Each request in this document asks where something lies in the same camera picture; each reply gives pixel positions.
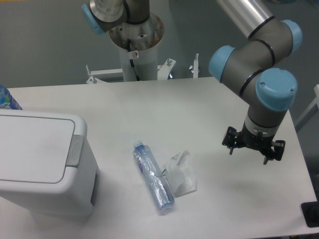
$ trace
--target silver metal pipe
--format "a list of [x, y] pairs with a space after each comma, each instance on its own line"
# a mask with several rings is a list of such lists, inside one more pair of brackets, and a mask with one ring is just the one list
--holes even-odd
[[261, 0], [217, 0], [217, 2], [246, 37], [273, 16]]
[[101, 21], [113, 22], [122, 16], [124, 5], [123, 0], [90, 0], [90, 9]]

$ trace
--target blue joint cap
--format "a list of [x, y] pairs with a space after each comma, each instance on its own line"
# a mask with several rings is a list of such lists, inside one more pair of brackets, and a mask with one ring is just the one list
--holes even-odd
[[105, 32], [98, 25], [93, 15], [91, 14], [90, 10], [88, 9], [88, 6], [86, 6], [86, 4], [82, 5], [82, 11], [83, 11], [85, 19], [90, 24], [90, 27], [92, 28], [92, 30], [98, 35], [104, 34]]
[[231, 46], [222, 46], [211, 57], [208, 65], [209, 73], [221, 83], [225, 65], [231, 53], [235, 48]]
[[288, 25], [288, 27], [290, 28], [290, 31], [293, 35], [293, 49], [292, 52], [296, 51], [301, 43], [303, 42], [303, 32], [301, 31], [300, 27], [298, 26], [297, 23], [290, 21], [290, 20], [283, 20], [281, 21], [285, 24]]
[[295, 77], [286, 70], [271, 68], [257, 79], [256, 94], [267, 108], [282, 112], [293, 104], [298, 85]]

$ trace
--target gray floor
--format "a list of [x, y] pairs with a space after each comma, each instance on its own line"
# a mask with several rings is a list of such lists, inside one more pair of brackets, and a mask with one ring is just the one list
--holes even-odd
[[[0, 2], [0, 83], [7, 87], [84, 84], [91, 70], [120, 68], [108, 34], [95, 35], [86, 23], [84, 0]], [[291, 19], [303, 30], [300, 49], [277, 67], [292, 72], [299, 92], [291, 109], [296, 119], [314, 99], [319, 84], [319, 9], [307, 0], [291, 4], [265, 2], [279, 19]], [[211, 55], [223, 45], [247, 43], [243, 34], [214, 0], [151, 0], [151, 11], [165, 24], [159, 63], [175, 59], [176, 78], [191, 77], [188, 67], [199, 53], [200, 76], [209, 76]], [[319, 173], [319, 116], [300, 132], [300, 142], [312, 173]]]

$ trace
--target plastic water bottle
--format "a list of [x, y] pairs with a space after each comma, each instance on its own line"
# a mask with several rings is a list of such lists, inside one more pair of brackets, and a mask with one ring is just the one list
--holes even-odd
[[12, 97], [9, 90], [0, 85], [0, 109], [22, 110], [21, 106]]
[[141, 141], [138, 141], [134, 144], [133, 156], [138, 163], [157, 208], [160, 211], [165, 211], [172, 207], [174, 205], [174, 197], [151, 149], [147, 145], [143, 145]]

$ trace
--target table surface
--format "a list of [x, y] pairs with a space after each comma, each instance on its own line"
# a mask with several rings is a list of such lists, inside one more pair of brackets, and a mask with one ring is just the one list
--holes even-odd
[[[228, 126], [240, 130], [248, 105], [214, 78], [10, 89], [25, 110], [77, 114], [101, 169], [88, 218], [32, 213], [0, 198], [0, 238], [218, 238], [310, 234], [300, 204], [316, 197], [290, 114], [275, 139], [282, 161], [263, 165], [250, 149], [221, 145]], [[148, 144], [159, 165], [187, 149], [196, 192], [160, 214], [132, 157]]]

